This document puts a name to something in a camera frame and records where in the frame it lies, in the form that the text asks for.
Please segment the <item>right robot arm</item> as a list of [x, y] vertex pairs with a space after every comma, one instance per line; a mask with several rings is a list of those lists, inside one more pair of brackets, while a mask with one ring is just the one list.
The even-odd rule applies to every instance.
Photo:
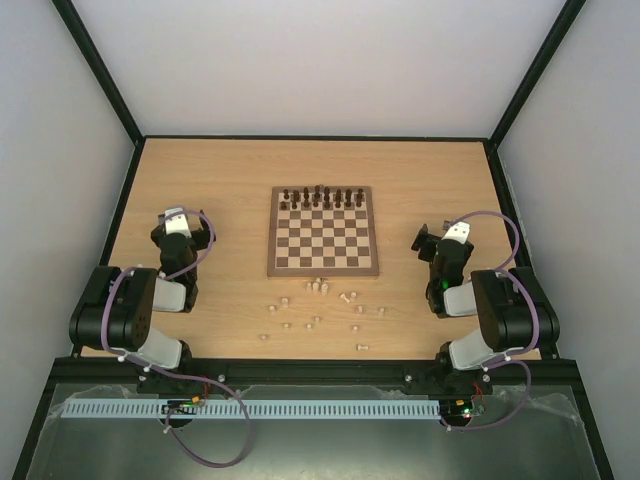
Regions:
[[464, 222], [443, 236], [422, 226], [411, 246], [429, 264], [425, 297], [432, 313], [478, 319], [476, 330], [443, 344], [435, 357], [433, 375], [450, 392], [476, 380], [478, 371], [545, 349], [560, 336], [557, 314], [530, 267], [476, 270], [464, 278], [473, 251], [469, 231]]

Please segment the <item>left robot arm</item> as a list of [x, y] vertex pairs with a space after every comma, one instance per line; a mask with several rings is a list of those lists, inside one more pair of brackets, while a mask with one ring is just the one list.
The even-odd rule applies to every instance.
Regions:
[[154, 328], [152, 314], [191, 312], [197, 268], [216, 235], [203, 211], [174, 207], [158, 217], [150, 237], [160, 266], [96, 267], [71, 315], [69, 337], [76, 347], [114, 354], [146, 372], [177, 371], [189, 358], [189, 346]]

